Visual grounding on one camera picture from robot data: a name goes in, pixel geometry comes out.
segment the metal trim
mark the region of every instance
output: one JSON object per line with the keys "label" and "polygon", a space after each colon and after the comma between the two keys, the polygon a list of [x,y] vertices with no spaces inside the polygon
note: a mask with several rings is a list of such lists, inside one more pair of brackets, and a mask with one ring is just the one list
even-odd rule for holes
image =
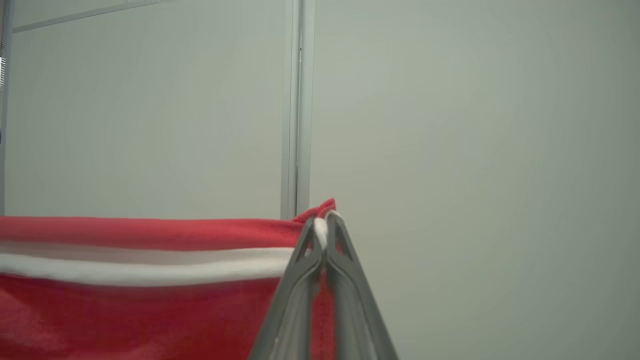
{"label": "metal trim", "polygon": [[120,4],[120,5],[107,6],[105,8],[89,10],[87,12],[81,12],[81,13],[74,13],[74,14],[71,14],[71,15],[56,17],[56,18],[49,19],[49,20],[43,20],[43,21],[34,22],[32,24],[26,24],[26,25],[22,25],[22,26],[17,26],[16,28],[13,28],[13,33],[14,34],[15,33],[21,33],[23,31],[27,31],[27,30],[33,30],[33,29],[37,29],[37,28],[42,28],[44,26],[60,24],[61,22],[67,22],[67,21],[72,21],[72,20],[77,20],[77,19],[83,19],[85,17],[102,15],[102,14],[111,13],[111,12],[119,12],[120,10],[139,8],[141,6],[153,5],[153,4],[159,4],[159,3],[160,3],[160,0],[139,0],[139,1],[136,1],[134,3],[125,3],[125,4]]}
{"label": "metal trim", "polygon": [[302,56],[298,121],[298,182],[296,212],[309,208],[311,182],[311,116],[314,86],[316,0],[302,0]]}
{"label": "metal trim", "polygon": [[288,220],[296,216],[300,10],[300,0],[286,1],[284,99],[282,106],[282,185],[280,189],[280,218],[282,220]]}
{"label": "metal trim", "polygon": [[[11,30],[13,28],[13,9],[14,0],[7,0],[5,3],[6,6],[9,7],[9,16],[8,23],[4,24],[4,28],[7,30]],[[12,32],[7,31],[3,34],[6,36],[6,44],[4,47],[4,53],[0,54],[4,57],[4,87],[3,87],[3,97],[2,97],[2,119],[0,119],[0,134],[2,138],[0,138],[0,216],[5,215],[5,172],[4,168],[6,165],[6,117],[7,117],[7,104],[9,99],[9,66],[11,64],[11,39]]]}

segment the red and white cloth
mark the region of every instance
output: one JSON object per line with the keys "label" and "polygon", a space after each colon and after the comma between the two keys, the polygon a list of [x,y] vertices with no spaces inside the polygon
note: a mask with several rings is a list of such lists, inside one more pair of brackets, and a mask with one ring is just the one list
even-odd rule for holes
{"label": "red and white cloth", "polygon": [[[333,199],[291,221],[0,217],[0,359],[244,360],[305,221],[330,210]],[[333,359],[324,285],[312,316],[312,358]]]}

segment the red fabric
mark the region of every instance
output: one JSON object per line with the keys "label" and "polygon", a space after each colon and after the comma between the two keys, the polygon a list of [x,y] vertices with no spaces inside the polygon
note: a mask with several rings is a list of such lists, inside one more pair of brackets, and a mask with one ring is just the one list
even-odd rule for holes
{"label": "red fabric", "polygon": [[[293,247],[333,199],[279,220],[0,218],[0,240],[161,250]],[[278,279],[171,288],[0,275],[2,359],[246,359]],[[333,359],[333,301],[313,308],[312,357]]]}

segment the white stripe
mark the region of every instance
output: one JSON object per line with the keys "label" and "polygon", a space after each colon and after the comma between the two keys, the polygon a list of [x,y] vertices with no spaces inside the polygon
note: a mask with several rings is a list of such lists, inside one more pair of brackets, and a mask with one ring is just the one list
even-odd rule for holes
{"label": "white stripe", "polygon": [[0,243],[0,273],[104,286],[182,286],[280,277],[292,248],[129,250]]}

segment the white wall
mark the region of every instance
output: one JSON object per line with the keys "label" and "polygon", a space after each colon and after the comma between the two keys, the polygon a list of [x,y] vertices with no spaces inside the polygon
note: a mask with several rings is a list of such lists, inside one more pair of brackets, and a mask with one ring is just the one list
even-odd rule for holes
{"label": "white wall", "polygon": [[640,3],[316,1],[315,55],[401,359],[640,359]]}
{"label": "white wall", "polygon": [[[17,0],[15,25],[114,2],[52,3]],[[14,34],[6,214],[278,218],[283,71],[283,1],[163,0]]]}

